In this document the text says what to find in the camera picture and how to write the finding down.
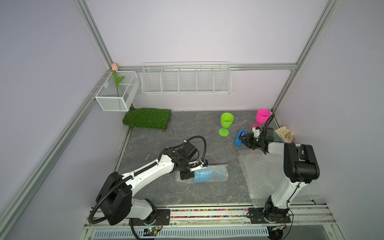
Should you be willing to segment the blue tape dispenser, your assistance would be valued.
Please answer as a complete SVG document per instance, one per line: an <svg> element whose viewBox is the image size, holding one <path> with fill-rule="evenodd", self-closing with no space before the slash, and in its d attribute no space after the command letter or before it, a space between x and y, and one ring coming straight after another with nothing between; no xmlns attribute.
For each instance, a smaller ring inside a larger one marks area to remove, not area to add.
<svg viewBox="0 0 384 240"><path fill-rule="evenodd" d="M237 134L237 137L234 141L234 144L238 147L241 147L243 145L243 142L242 140L246 137L246 135L248 134L247 131L245 130L240 130Z"/></svg>

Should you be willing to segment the blue plastic wine glass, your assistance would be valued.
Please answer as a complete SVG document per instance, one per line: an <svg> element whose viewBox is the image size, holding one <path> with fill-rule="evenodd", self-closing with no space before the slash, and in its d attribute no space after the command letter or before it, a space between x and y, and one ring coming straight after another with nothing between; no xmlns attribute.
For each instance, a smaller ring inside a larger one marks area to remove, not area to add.
<svg viewBox="0 0 384 240"><path fill-rule="evenodd" d="M221 169L203 169L195 172L195 183L225 182L228 173L226 168Z"/></svg>

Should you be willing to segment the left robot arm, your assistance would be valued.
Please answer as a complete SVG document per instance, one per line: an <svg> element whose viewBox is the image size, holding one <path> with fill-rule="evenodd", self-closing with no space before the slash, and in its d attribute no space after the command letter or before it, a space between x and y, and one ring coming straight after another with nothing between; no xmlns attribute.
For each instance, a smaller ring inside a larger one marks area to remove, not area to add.
<svg viewBox="0 0 384 240"><path fill-rule="evenodd" d="M145 225L152 225L159 218L157 207L149 200L135 199L135 195L145 186L159 177L180 172L182 180L195 177L195 172L206 168L207 142L199 136L204 143L204 149L199 152L191 143L196 136L190 137L180 145L166 147L161 150L158 157L150 163L134 171L120 175L111 173L96 197L96 204L88 216L91 225L103 221L113 226L125 218L139 219Z"/></svg>

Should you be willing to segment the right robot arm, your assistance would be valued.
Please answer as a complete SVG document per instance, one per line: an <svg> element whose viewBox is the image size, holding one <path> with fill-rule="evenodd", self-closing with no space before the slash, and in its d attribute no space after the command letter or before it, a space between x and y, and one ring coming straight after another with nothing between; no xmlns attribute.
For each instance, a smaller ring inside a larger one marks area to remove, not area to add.
<svg viewBox="0 0 384 240"><path fill-rule="evenodd" d="M277 217L286 217L290 211L290 203L298 192L320 176L320 168L311 145L274 141L274 130L269 127L274 117L275 115L271 114L263 127L255 127L251 133L238 134L238 139L247 148L284 157L285 180L278 190L269 196L263 208L249 210L250 217L259 214L268 222L275 221Z"/></svg>

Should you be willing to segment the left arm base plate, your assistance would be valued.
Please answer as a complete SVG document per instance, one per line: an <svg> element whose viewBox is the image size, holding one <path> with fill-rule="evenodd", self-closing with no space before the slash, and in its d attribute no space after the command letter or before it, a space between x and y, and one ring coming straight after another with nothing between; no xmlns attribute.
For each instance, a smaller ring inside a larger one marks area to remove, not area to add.
<svg viewBox="0 0 384 240"><path fill-rule="evenodd" d="M171 220L170 209L159 209L152 212L145 220L133 218L133 226L168 226Z"/></svg>

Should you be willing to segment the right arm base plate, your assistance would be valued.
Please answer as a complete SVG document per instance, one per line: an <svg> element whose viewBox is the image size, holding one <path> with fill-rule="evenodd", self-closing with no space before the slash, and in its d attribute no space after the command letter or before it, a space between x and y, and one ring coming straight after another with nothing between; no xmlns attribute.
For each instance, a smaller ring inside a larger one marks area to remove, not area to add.
<svg viewBox="0 0 384 240"><path fill-rule="evenodd" d="M246 217L252 224L290 224L288 209L249 208Z"/></svg>

